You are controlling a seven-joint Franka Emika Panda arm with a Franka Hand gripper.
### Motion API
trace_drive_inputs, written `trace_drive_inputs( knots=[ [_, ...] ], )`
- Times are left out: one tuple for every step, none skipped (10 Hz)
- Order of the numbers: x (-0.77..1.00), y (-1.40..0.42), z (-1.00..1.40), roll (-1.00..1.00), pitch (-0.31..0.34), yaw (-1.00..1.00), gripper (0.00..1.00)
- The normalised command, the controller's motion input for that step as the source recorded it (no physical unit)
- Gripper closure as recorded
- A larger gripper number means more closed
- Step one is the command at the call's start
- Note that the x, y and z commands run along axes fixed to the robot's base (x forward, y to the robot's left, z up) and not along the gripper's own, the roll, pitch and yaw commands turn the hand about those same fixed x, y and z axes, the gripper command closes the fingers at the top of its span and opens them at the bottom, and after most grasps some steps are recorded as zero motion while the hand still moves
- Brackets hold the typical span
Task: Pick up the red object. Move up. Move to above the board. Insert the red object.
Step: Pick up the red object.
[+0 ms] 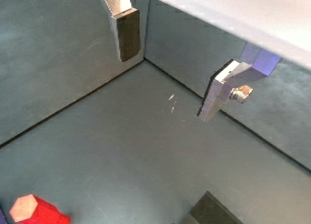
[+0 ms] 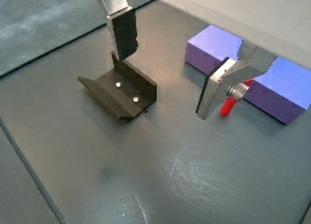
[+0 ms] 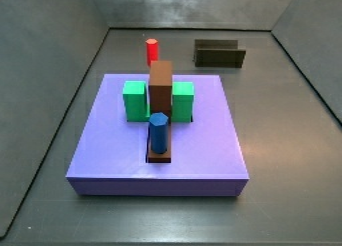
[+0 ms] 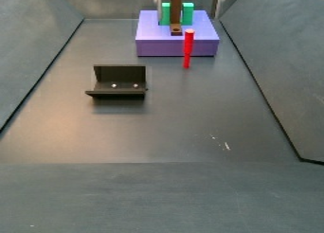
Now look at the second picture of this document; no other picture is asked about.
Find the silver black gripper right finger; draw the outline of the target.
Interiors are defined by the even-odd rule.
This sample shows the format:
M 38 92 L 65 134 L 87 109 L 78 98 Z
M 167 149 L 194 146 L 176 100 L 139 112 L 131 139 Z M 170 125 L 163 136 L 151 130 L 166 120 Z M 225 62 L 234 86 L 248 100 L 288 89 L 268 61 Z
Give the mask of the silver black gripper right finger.
M 197 115 L 206 120 L 229 97 L 240 100 L 249 87 L 245 81 L 265 74 L 278 56 L 249 41 L 242 41 L 238 61 L 228 57 L 210 73 L 202 88 Z

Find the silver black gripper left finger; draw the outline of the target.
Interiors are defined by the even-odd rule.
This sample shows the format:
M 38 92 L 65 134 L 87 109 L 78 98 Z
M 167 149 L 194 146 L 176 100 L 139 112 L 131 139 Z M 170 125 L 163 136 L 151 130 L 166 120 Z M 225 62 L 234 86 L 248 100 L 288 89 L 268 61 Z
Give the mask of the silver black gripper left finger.
M 106 13 L 107 27 L 113 34 L 119 60 L 127 59 L 138 50 L 138 28 L 134 8 L 129 0 L 98 0 Z

